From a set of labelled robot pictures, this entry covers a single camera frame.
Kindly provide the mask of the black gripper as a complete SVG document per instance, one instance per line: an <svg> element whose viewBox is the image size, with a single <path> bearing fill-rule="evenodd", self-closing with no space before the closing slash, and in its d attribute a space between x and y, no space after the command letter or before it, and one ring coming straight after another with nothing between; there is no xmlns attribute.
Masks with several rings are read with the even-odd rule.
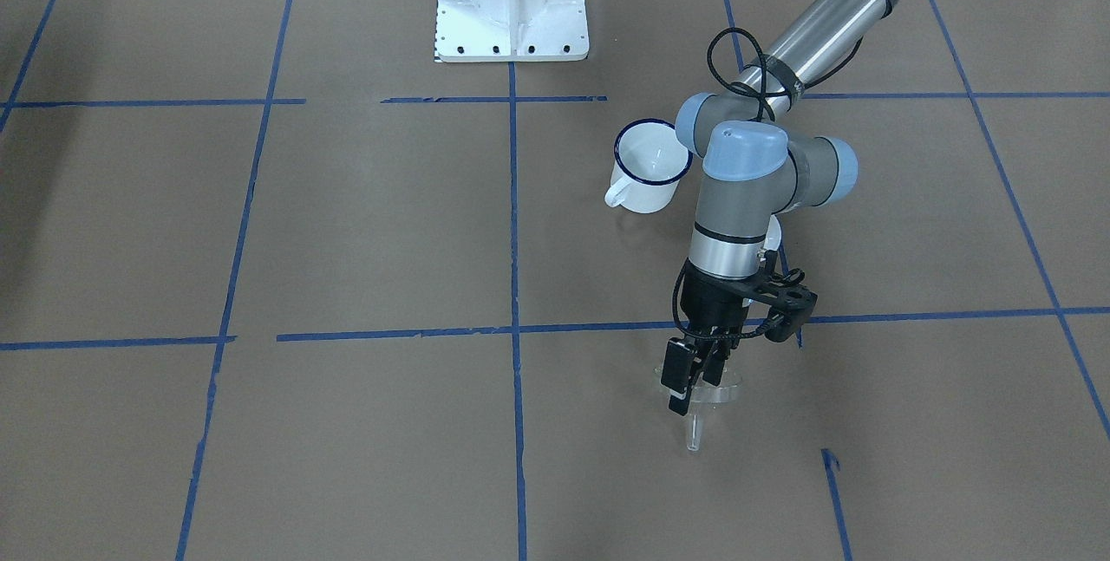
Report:
<svg viewBox="0 0 1110 561"><path fill-rule="evenodd" d="M735 342L751 337L744 331L747 313L744 299L722 288L722 279L702 272L688 260L683 262L675 284L675 327L682 335L667 342L660 368L660 384L670 393L674 414L689 414L698 361L692 343L705 344L702 380L722 385Z"/></svg>

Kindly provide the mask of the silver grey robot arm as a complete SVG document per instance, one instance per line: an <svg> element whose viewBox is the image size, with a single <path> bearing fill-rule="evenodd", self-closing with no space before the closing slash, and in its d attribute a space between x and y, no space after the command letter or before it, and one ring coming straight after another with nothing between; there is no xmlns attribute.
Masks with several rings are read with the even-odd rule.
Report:
<svg viewBox="0 0 1110 561"><path fill-rule="evenodd" d="M753 62L722 82L722 94L682 104L676 138L699 159L704 178L672 295L679 335L660 370L674 414L689 413L697 388L722 383L741 340L784 342L813 315L817 297L803 272L775 269L771 221L842 199L858 180L858 158L842 140L796 137L780 120L899 1L815 0L768 49L751 42Z"/></svg>

